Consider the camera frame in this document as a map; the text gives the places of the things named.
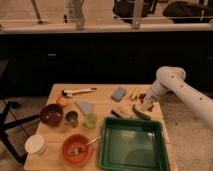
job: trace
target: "small yellow item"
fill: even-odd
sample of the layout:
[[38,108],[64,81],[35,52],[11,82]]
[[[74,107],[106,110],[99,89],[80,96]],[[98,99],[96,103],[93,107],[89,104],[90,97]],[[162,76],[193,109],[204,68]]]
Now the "small yellow item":
[[130,100],[135,100],[138,98],[138,94],[139,94],[139,91],[140,91],[140,87],[137,86],[133,89],[131,95],[130,95]]

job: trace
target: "wooden tabletop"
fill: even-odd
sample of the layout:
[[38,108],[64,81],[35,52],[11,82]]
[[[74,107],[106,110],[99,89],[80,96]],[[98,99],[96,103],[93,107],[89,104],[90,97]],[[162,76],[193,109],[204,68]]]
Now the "wooden tabletop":
[[[82,89],[82,88],[97,88],[95,92],[83,93],[74,95],[72,98],[68,99],[69,105],[63,108],[64,114],[68,111],[75,110],[79,113],[79,124],[77,128],[72,128],[68,125],[63,118],[57,127],[49,127],[42,122],[39,123],[37,133],[44,137],[47,149],[42,155],[32,155],[29,154],[24,165],[25,170],[47,170],[47,171],[61,171],[61,170],[75,170],[75,171],[96,171],[100,170],[98,164],[98,152],[99,144],[93,144],[94,153],[91,159],[82,167],[70,168],[65,166],[59,158],[59,151],[62,142],[72,134],[80,133],[85,134],[88,139],[92,139],[100,135],[101,126],[103,124],[103,119],[107,116],[114,117],[111,113],[113,106],[121,106],[126,111],[129,112],[130,116],[137,118],[137,116],[132,112],[131,108],[133,104],[139,104],[140,101],[130,101],[130,94],[133,89],[139,86],[140,93],[145,93],[150,85],[117,85],[117,84],[55,84],[51,90],[47,104],[55,103],[56,99],[61,95],[63,89]],[[118,103],[111,99],[112,93],[118,88],[122,87],[127,90],[127,94]],[[85,127],[85,117],[79,108],[74,104],[76,100],[82,100],[94,104],[94,113],[97,114],[98,120],[95,129],[89,129]],[[146,114],[152,117],[152,120],[160,121],[163,125],[163,131],[165,136],[165,142],[167,147],[167,153],[169,157],[169,163],[171,171],[177,171],[177,165],[175,160],[175,155],[172,150],[172,143],[170,142],[165,122],[163,120],[163,115],[159,103],[154,103],[154,108],[152,112],[146,112]]]

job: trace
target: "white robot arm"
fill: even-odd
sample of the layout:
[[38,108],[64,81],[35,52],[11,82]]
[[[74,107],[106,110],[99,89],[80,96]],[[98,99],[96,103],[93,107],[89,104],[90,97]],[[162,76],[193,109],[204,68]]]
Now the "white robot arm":
[[157,79],[147,91],[144,100],[157,101],[168,91],[173,91],[208,128],[213,130],[213,100],[184,82],[186,73],[178,67],[161,67]]

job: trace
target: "green vegetable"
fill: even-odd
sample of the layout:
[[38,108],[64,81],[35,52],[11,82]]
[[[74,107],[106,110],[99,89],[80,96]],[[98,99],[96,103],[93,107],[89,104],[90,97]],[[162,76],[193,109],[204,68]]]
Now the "green vegetable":
[[132,110],[133,110],[133,112],[134,112],[136,115],[138,115],[141,119],[144,119],[144,120],[151,120],[151,119],[152,119],[149,115],[146,115],[145,113],[143,113],[143,112],[141,112],[140,110],[138,110],[138,109],[135,107],[135,104],[133,104]]

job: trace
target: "green plastic tray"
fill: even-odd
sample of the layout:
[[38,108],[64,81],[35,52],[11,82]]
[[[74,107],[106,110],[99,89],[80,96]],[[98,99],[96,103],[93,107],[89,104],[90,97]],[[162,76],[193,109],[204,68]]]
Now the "green plastic tray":
[[114,171],[169,171],[161,123],[105,118],[100,167]]

